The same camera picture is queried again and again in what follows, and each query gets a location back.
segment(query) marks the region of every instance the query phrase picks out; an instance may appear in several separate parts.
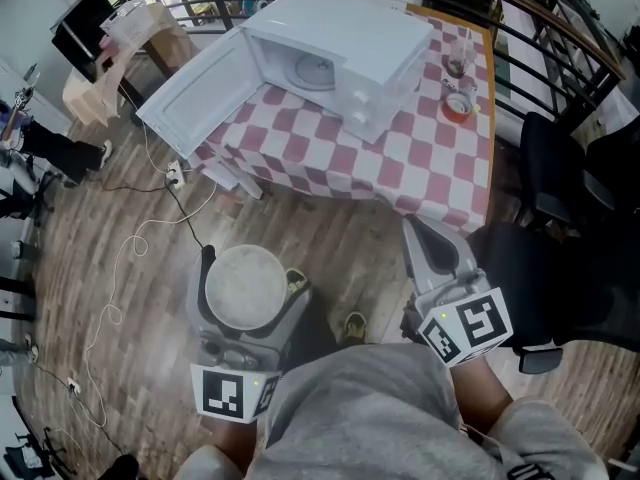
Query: plate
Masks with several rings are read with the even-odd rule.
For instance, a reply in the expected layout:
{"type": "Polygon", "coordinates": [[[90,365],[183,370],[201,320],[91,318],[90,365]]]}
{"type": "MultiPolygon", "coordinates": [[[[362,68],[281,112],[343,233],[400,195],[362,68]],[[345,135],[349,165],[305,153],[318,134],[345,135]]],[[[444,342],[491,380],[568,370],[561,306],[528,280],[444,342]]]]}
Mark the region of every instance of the plate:
{"type": "Polygon", "coordinates": [[[307,91],[331,91],[336,87],[333,62],[311,53],[288,63],[284,75],[293,85],[307,91]]]}

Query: power strip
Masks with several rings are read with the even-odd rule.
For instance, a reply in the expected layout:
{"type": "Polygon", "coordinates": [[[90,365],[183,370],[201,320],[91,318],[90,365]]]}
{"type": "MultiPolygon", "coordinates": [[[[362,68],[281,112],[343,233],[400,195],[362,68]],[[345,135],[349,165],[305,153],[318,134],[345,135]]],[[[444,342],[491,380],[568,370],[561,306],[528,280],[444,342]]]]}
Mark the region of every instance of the power strip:
{"type": "Polygon", "coordinates": [[[176,190],[180,190],[185,186],[184,174],[182,173],[182,167],[180,167],[180,162],[177,160],[174,162],[169,162],[169,166],[167,169],[167,179],[169,183],[173,183],[173,187],[176,190]]]}
{"type": "Polygon", "coordinates": [[[69,391],[75,393],[76,395],[79,395],[80,393],[82,393],[82,389],[80,388],[80,384],[78,384],[71,377],[67,377],[67,388],[69,389],[69,391]]]}

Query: red and white checkered tablecloth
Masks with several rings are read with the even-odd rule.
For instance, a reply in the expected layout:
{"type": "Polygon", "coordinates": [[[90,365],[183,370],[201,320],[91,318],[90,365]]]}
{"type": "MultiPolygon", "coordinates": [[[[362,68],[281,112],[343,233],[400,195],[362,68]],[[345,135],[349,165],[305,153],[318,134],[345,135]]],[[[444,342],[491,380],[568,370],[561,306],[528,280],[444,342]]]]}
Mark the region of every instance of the red and white checkered tablecloth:
{"type": "Polygon", "coordinates": [[[442,60],[467,29],[418,17],[435,28],[430,59],[414,97],[375,144],[346,133],[335,114],[265,84],[195,151],[191,166],[202,170],[223,160],[306,194],[381,199],[401,213],[474,231],[487,211],[493,141],[483,35],[472,31],[478,55],[465,75],[478,86],[480,110],[456,124],[441,109],[442,80],[456,83],[442,60]]]}

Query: black cable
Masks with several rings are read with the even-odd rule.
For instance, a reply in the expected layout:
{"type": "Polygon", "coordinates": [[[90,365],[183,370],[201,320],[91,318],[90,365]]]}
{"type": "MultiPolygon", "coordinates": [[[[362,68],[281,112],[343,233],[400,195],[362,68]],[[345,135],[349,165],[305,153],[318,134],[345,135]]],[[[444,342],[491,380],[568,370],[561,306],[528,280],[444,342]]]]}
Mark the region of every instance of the black cable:
{"type": "Polygon", "coordinates": [[[150,194],[151,192],[160,192],[161,190],[165,189],[165,187],[150,188],[150,189],[136,188],[136,187],[132,187],[132,186],[126,185],[126,184],[122,185],[120,187],[107,188],[107,187],[104,186],[104,182],[101,179],[87,178],[87,181],[91,181],[93,183],[100,183],[100,186],[102,187],[102,190],[104,190],[105,192],[115,192],[116,190],[133,190],[134,192],[141,192],[143,194],[150,194]]]}
{"type": "MultiPolygon", "coordinates": [[[[41,372],[46,373],[47,375],[50,375],[51,377],[53,377],[55,380],[57,380],[60,384],[62,384],[62,386],[64,386],[65,391],[69,392],[69,386],[67,385],[66,382],[64,382],[60,377],[58,377],[55,373],[50,372],[49,370],[46,370],[45,368],[43,368],[42,366],[40,366],[38,363],[32,363],[33,366],[35,366],[38,370],[40,370],[41,372]]],[[[71,390],[71,392],[73,393],[73,395],[76,397],[76,400],[78,400],[78,402],[80,402],[80,405],[82,407],[85,408],[85,410],[87,410],[89,413],[91,413],[91,411],[89,411],[89,409],[87,408],[86,405],[84,405],[84,403],[82,402],[82,400],[80,399],[80,397],[78,396],[78,393],[76,393],[74,390],[71,390]]],[[[107,431],[103,428],[103,427],[98,427],[102,433],[104,434],[104,436],[109,440],[109,442],[114,446],[114,448],[116,450],[118,450],[118,452],[120,452],[120,455],[124,455],[124,452],[122,451],[122,448],[120,448],[114,441],[113,439],[111,439],[111,436],[107,433],[107,431]]]]}
{"type": "Polygon", "coordinates": [[[191,219],[189,219],[189,216],[187,215],[187,212],[184,211],[184,208],[182,207],[182,205],[180,204],[180,201],[178,200],[178,198],[176,197],[176,195],[173,193],[173,191],[170,188],[170,185],[167,184],[166,180],[165,180],[165,185],[164,188],[167,189],[167,191],[169,192],[169,194],[171,194],[171,197],[173,197],[176,200],[176,203],[178,203],[178,208],[180,208],[180,211],[182,212],[182,215],[184,215],[185,217],[187,217],[187,224],[189,225],[189,228],[191,229],[191,234],[193,235],[193,239],[198,242],[198,245],[200,246],[200,249],[204,249],[204,245],[202,245],[202,242],[200,240],[198,240],[198,237],[196,236],[196,232],[193,229],[193,226],[191,225],[191,219]]]}
{"type": "Polygon", "coordinates": [[[64,382],[60,377],[58,377],[55,373],[50,372],[49,370],[45,370],[42,366],[40,366],[38,363],[32,363],[33,366],[35,366],[38,370],[46,373],[47,375],[51,375],[54,379],[56,379],[60,384],[62,384],[64,386],[64,389],[66,391],[69,390],[69,386],[67,386],[67,383],[64,382]]]}
{"type": "MultiPolygon", "coordinates": [[[[89,414],[91,414],[91,417],[94,419],[94,421],[96,420],[96,418],[94,417],[93,413],[89,410],[89,408],[84,405],[84,402],[80,399],[80,397],[78,396],[78,393],[76,393],[75,391],[73,391],[73,396],[76,397],[76,400],[80,403],[80,405],[84,408],[85,411],[87,411],[89,414]]],[[[120,448],[114,441],[113,439],[111,439],[111,436],[109,435],[109,433],[105,430],[104,427],[99,427],[98,428],[102,431],[102,433],[104,434],[104,436],[109,440],[109,442],[113,445],[113,447],[118,450],[118,452],[120,452],[120,455],[124,455],[125,453],[122,451],[122,448],[120,448]]]]}

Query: microwave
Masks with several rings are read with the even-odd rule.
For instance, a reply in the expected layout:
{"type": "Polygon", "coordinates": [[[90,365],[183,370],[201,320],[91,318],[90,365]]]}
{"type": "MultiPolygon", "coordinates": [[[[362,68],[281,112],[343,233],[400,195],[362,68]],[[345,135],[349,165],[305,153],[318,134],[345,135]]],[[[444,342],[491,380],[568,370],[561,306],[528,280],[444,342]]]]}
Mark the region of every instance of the microwave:
{"type": "Polygon", "coordinates": [[[186,158],[270,83],[374,143],[416,90],[432,30],[363,0],[276,0],[202,50],[137,115],[186,158]]]}

